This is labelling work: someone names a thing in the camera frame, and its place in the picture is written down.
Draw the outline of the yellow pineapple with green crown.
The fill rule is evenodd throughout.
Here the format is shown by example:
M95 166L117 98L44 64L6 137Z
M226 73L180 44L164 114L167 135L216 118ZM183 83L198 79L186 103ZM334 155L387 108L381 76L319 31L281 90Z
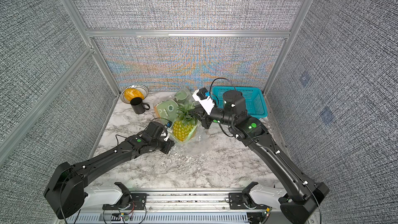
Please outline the yellow pineapple with green crown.
M190 112L195 107L194 102L178 104L177 118L173 123L173 135L179 142L185 143L189 140L189 135L193 133L197 126L198 120Z

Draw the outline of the clear green zip-top bag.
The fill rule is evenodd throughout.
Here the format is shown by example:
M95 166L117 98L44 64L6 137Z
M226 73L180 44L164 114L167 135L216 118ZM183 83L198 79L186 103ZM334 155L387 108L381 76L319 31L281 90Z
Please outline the clear green zip-top bag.
M201 127L201 123L198 121L196 128L193 133L189 135L189 140L185 143L177 141L173 135L173 126L171 138L176 142L176 153L183 156L198 156L204 155L210 151L210 139Z

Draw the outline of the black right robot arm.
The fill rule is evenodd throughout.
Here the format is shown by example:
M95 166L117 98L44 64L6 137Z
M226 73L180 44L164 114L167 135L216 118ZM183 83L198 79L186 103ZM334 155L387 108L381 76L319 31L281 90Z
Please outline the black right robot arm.
M199 105L191 113L205 129L213 123L227 125L232 136L259 156L285 189L278 197L269 188L252 182L242 191L246 208L258 205L278 208L293 224L306 223L320 209L320 204L330 192L328 186L307 176L280 149L265 125L248 114L242 92L225 92L223 108L216 107L206 88L196 90L192 97Z

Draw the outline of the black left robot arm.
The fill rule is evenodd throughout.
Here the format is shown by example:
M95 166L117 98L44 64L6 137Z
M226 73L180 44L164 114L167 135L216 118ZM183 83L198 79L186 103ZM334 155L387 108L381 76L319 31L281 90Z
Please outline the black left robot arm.
M58 165L44 190L45 199L58 219L74 215L89 202L85 188L101 175L146 153L168 154L175 145L168 135L165 125L152 121L143 131L98 156L73 165Z

